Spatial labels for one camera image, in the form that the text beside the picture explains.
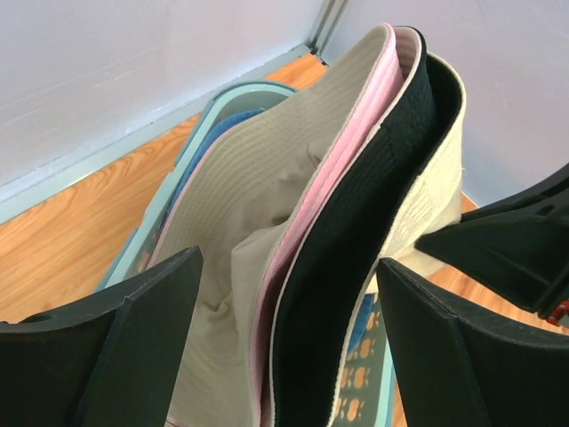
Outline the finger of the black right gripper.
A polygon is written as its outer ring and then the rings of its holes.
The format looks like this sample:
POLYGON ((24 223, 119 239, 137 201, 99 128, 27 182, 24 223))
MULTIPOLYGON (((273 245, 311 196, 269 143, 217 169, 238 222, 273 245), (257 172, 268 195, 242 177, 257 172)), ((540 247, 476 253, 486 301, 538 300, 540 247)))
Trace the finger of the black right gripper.
POLYGON ((568 300, 568 169, 465 213, 415 246, 518 308, 547 317, 568 300))

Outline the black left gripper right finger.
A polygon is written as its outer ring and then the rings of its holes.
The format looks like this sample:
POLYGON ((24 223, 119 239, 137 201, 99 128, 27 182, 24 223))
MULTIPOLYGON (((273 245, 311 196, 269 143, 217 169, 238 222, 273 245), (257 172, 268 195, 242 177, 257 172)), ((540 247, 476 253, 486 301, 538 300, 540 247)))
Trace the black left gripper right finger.
POLYGON ((392 259, 381 310, 410 426, 566 426, 568 338, 506 318, 392 259))

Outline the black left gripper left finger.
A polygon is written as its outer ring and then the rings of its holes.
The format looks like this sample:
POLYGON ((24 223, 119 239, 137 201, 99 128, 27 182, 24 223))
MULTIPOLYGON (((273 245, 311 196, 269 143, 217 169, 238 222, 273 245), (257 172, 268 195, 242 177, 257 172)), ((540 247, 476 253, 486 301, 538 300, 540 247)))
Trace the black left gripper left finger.
POLYGON ((203 257, 184 249, 59 308, 1 325, 4 426, 162 426, 203 257))

